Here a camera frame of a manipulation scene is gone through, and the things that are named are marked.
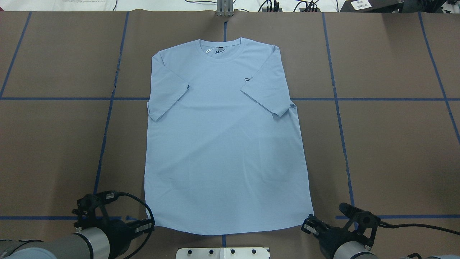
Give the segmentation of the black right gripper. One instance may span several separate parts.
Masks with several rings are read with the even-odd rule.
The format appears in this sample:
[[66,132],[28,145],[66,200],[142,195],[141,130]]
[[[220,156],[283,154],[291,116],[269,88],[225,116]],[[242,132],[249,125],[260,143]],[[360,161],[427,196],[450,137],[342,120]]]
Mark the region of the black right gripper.
[[320,251],[327,259],[334,259],[343,244],[358,241],[357,230],[349,231],[345,228],[333,227],[312,214],[302,223],[301,231],[316,236]]

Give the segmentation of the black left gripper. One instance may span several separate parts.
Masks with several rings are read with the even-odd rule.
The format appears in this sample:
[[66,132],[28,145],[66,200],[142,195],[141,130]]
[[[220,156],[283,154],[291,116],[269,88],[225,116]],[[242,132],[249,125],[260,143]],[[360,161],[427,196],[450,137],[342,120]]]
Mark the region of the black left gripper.
[[154,218],[145,218],[134,222],[125,223],[119,219],[103,219],[102,231],[110,244],[109,259],[115,259],[128,251],[131,240],[136,235],[148,234],[155,230]]

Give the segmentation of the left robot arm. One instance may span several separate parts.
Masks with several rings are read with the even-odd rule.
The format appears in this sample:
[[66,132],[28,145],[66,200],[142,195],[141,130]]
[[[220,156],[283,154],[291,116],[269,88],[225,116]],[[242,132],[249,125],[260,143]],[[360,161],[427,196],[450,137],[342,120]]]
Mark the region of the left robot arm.
[[76,232],[54,241],[1,240],[2,259],[116,259],[125,254],[132,240],[155,228],[152,218],[125,223],[119,219],[84,218]]

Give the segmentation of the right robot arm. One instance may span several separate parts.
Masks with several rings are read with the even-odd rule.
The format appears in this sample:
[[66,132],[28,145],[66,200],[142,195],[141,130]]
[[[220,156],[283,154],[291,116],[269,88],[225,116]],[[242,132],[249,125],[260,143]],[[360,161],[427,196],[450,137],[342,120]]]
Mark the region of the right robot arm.
[[301,231],[314,236],[326,259],[376,259],[371,252],[381,220],[363,211],[350,216],[343,227],[333,227],[314,215],[309,215]]

